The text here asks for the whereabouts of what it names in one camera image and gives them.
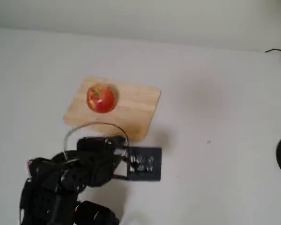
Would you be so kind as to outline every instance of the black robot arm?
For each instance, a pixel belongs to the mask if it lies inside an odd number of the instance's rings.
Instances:
[[[161,149],[124,146],[121,136],[87,137],[77,150],[52,159],[28,161],[31,177],[24,185],[20,210],[21,225],[117,225],[119,220],[106,207],[77,202],[86,186],[100,187],[111,179],[156,180],[161,178]],[[116,149],[125,149],[116,155]],[[127,163],[127,176],[114,175],[121,161]]]

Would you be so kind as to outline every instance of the red apple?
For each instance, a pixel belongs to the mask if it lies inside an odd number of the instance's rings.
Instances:
[[[115,95],[106,84],[95,84],[88,89],[86,101],[89,108],[97,113],[107,113],[115,105]]]

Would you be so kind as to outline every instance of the cutting board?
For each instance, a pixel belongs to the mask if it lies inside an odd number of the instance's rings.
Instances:
[[[87,106],[87,90],[96,83],[108,84],[117,91],[118,102],[108,113],[97,113]],[[70,125],[82,125],[92,121],[112,123],[124,129],[129,139],[140,141],[147,133],[160,93],[158,88],[146,85],[86,77],[67,108],[63,120]],[[122,134],[115,127],[108,125],[89,127],[104,134]]]

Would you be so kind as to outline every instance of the white tabletop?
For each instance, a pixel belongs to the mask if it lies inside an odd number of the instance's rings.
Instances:
[[[162,90],[144,141],[161,182],[111,181],[82,199],[123,225],[281,225],[281,58],[275,54],[0,29],[0,224],[16,224],[26,160],[62,150],[86,76]],[[91,134],[83,130],[70,141]]]

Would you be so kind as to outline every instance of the cable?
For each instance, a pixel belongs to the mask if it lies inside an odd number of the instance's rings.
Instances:
[[[60,165],[67,165],[67,164],[78,162],[78,161],[80,161],[79,158],[73,158],[73,159],[70,159],[70,160],[68,160],[66,162],[60,163]]]
[[[270,50],[265,51],[265,53],[269,53],[269,52],[271,52],[271,51],[279,51],[279,52],[281,52],[281,49],[279,49],[279,48],[273,48],[273,49],[270,49]]]
[[[112,124],[112,123],[105,123],[105,122],[90,122],[90,123],[85,123],[85,124],[82,124],[80,126],[77,126],[77,127],[74,127],[73,129],[69,130],[64,138],[64,149],[63,149],[63,153],[64,153],[64,157],[66,160],[68,160],[68,155],[67,155],[67,141],[68,141],[68,138],[69,136],[74,133],[75,131],[81,129],[81,128],[84,128],[84,127],[87,127],[87,126],[90,126],[90,125],[110,125],[110,126],[113,126],[117,129],[119,129],[120,131],[123,132],[123,134],[125,135],[125,138],[126,138],[126,144],[127,144],[127,149],[129,148],[129,139],[128,139],[128,135],[127,133],[120,127],[118,127],[117,125],[115,124]]]

